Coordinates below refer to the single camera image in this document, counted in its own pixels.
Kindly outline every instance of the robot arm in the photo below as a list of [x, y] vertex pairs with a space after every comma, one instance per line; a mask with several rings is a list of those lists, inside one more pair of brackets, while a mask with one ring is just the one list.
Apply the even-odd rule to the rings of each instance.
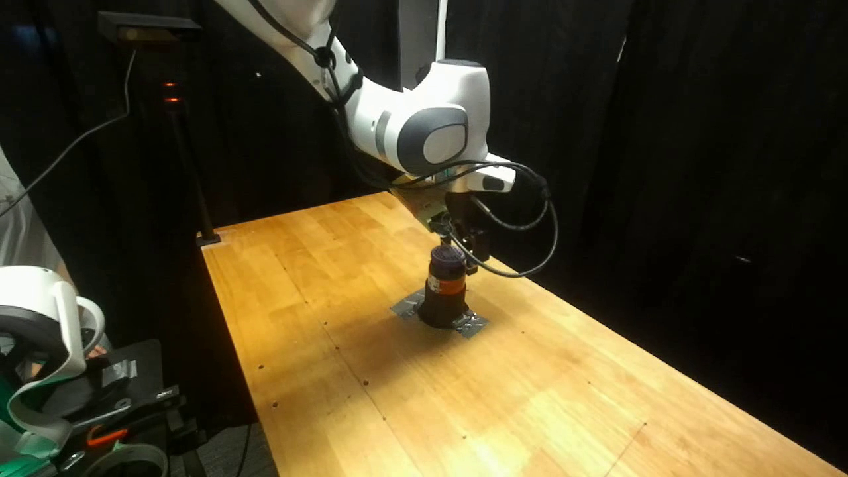
[[239, 23], [280, 54], [312, 90], [339, 108], [353, 143], [405, 181], [433, 178], [450, 161], [476, 161], [450, 181], [452, 193], [505, 193], [511, 168], [488, 152], [488, 71], [438, 62], [414, 90], [390, 90], [358, 70], [328, 26], [333, 0], [217, 0]]

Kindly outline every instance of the wooden table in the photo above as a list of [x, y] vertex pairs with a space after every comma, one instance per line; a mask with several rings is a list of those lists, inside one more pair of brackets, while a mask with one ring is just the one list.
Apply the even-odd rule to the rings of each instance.
[[217, 231], [205, 261], [283, 477], [839, 475], [533, 282], [475, 337], [398, 319], [427, 234], [390, 193]]

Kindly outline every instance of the wooden tabletop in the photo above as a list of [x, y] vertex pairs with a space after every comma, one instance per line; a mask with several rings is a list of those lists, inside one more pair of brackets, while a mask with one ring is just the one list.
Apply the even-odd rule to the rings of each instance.
[[283, 477], [839, 475], [524, 278], [475, 337], [399, 319], [427, 234], [390, 193], [239, 222], [205, 261]]

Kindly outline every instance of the wood grain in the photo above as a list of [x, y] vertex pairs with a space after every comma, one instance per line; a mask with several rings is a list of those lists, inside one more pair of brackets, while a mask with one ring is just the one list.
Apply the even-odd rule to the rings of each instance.
[[280, 475], [839, 475], [533, 282], [475, 337], [398, 319], [438, 245], [390, 193], [217, 231], [205, 261]]

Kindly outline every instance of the black curtain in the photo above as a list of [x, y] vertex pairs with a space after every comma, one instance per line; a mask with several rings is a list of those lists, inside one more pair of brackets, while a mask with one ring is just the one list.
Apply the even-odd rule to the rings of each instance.
[[[14, 0], [0, 141], [23, 181], [119, 108], [127, 51], [95, 35], [97, 9], [190, 17], [205, 35], [137, 54], [132, 121], [80, 145], [35, 202], [116, 337], [165, 337], [198, 396], [233, 396], [195, 377], [227, 340], [161, 83], [185, 87], [217, 225], [368, 193], [364, 157], [211, 0]], [[38, 35], [22, 42], [19, 23]], [[370, 79], [398, 84], [392, 0], [339, 3], [333, 26]], [[552, 184], [565, 235], [535, 282], [839, 466], [845, 42], [839, 0], [460, 0], [447, 23], [447, 56], [490, 70], [490, 148]], [[535, 208], [529, 192], [490, 202]], [[549, 227], [490, 235], [516, 268], [549, 246]], [[239, 381], [231, 361], [219, 373]]]

